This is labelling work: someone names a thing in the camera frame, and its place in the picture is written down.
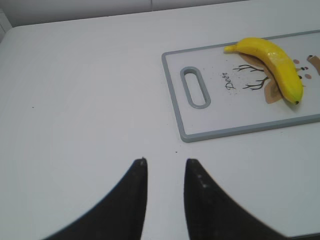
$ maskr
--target deer illustration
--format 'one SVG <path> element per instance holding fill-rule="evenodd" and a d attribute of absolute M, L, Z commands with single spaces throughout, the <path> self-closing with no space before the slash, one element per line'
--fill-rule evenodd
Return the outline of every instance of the deer illustration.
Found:
<path fill-rule="evenodd" d="M 268 104 L 275 103 L 279 101 L 280 99 L 283 98 L 279 88 L 278 84 L 273 76 L 273 74 L 269 71 L 267 66 L 258 58 L 246 54 L 240 54 L 240 56 L 248 63 L 248 64 L 243 64 L 239 65 L 238 68 L 233 68 L 233 70 L 242 71 L 245 69 L 250 70 L 250 72 L 264 72 L 266 77 L 264 79 L 256 80 L 258 82 L 257 84 L 246 84 L 243 89 L 251 89 L 251 90 L 259 90 L 262 89 L 266 83 L 267 80 L 270 80 L 268 84 L 264 87 L 264 96 L 265 96 L 265 101 Z M 305 68 L 296 68 L 296 71 L 300 70 L 305 70 Z"/>

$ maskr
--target white table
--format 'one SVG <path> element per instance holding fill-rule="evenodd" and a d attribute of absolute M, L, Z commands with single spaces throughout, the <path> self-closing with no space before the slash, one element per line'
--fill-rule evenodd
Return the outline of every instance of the white table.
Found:
<path fill-rule="evenodd" d="M 319 9 L 244 1 L 13 28 L 0 44 L 0 239 L 61 229 L 142 156 L 142 240 L 188 239 L 187 158 L 286 236 L 319 232 L 320 123 L 184 143 L 161 62 L 168 51 L 320 29 Z"/>

